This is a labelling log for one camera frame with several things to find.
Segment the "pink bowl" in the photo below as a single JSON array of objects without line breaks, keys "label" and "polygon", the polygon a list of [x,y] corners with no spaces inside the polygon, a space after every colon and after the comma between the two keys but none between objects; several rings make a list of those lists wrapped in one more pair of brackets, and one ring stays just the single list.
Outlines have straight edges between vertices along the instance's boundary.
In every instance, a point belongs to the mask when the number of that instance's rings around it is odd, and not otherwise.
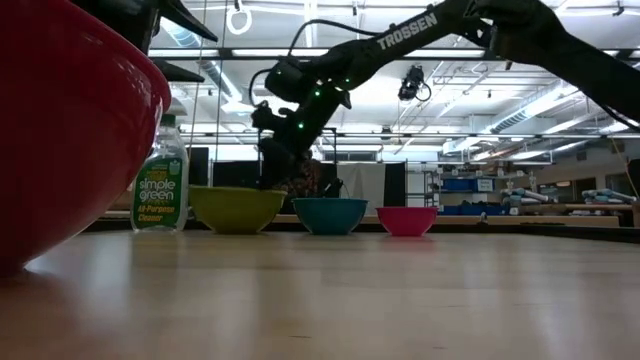
[{"label": "pink bowl", "polygon": [[377,208],[380,223],[392,236],[422,236],[436,222],[435,207]]},{"label": "pink bowl", "polygon": [[104,214],[142,166],[171,96],[144,54],[70,2],[2,8],[6,273]]}]

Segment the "teal bowl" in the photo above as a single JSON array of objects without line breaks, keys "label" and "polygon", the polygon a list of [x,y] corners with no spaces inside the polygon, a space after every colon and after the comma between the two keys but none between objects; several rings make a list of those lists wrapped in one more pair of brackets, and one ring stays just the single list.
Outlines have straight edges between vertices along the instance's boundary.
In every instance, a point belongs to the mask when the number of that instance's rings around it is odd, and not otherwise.
[{"label": "teal bowl", "polygon": [[298,219],[314,235],[348,235],[362,221],[368,203],[337,198],[293,200]]}]

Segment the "person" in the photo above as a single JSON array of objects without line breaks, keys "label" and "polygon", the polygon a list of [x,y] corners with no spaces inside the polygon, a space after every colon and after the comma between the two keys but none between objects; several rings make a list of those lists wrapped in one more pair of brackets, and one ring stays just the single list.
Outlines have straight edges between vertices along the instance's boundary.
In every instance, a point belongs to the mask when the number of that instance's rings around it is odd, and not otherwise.
[{"label": "person", "polygon": [[287,192],[284,213],[294,213],[291,200],[296,198],[310,198],[318,195],[318,184],[322,175],[322,164],[313,159],[311,150],[302,154],[293,174],[276,186],[277,190]]}]

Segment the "bottle label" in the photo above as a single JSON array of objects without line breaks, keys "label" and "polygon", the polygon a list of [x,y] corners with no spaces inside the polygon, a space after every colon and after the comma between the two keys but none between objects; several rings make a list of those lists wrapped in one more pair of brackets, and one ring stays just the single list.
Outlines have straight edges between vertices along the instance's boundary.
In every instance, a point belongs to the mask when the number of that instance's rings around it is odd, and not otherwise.
[{"label": "bottle label", "polygon": [[136,228],[176,226],[182,204],[182,166],[180,158],[163,158],[140,170],[131,209]]}]

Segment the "simple green cleaner bottle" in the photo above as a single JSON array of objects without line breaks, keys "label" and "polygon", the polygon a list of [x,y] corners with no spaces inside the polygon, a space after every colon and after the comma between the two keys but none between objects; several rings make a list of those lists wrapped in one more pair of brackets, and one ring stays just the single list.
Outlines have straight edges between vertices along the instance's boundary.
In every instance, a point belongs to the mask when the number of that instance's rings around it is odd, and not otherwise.
[{"label": "simple green cleaner bottle", "polygon": [[189,158],[176,128],[175,115],[164,115],[153,152],[133,189],[134,230],[180,231],[188,216]]}]

